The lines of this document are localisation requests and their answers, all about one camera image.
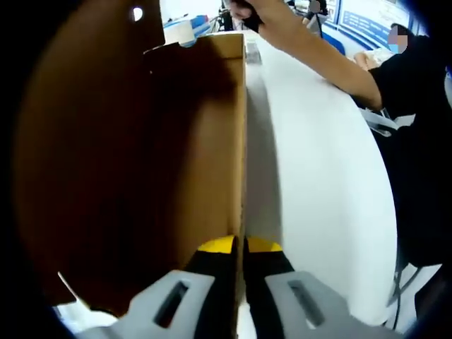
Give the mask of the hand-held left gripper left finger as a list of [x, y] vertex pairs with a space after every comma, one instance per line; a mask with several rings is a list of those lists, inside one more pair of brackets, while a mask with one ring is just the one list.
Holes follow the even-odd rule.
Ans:
[[210, 240], [183, 270], [138, 293], [127, 313], [85, 338], [233, 338], [237, 324], [237, 238]]

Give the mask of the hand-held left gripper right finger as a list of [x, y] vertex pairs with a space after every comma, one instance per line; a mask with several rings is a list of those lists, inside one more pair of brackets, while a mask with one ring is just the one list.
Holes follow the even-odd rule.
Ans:
[[246, 300], [258, 338], [356, 338], [345, 299], [312, 274], [296, 271], [276, 243], [247, 238]]

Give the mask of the person's right hand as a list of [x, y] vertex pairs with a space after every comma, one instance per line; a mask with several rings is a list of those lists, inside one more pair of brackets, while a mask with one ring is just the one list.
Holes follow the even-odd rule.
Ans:
[[256, 15], [256, 10], [248, 1], [231, 1], [229, 8], [231, 15], [239, 20], [248, 19]]

